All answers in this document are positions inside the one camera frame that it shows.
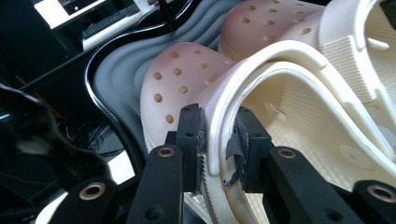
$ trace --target white plastic shoe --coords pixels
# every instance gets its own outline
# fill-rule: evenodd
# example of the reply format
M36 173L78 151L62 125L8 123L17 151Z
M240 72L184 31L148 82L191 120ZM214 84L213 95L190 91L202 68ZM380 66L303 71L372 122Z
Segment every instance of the white plastic shoe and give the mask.
M395 160L396 31L379 4L332 0L323 7L293 0L246 1L227 15L219 51L239 62L282 40L298 40L318 49L365 107L345 108L348 115ZM343 89L331 90L334 95L339 91Z
M332 83L345 91L334 96ZM211 49L182 43L166 49L148 70L141 117L147 147L154 148L177 129L179 110L198 103L205 111L203 190L210 216L219 223L258 223L265 217L253 212L240 183L222 185L234 172L233 161L225 158L238 108L251 109L276 146L301 150L341 188L351 190L362 179L396 186L396 165L341 105L355 101L326 58L301 42L275 43L237 64Z

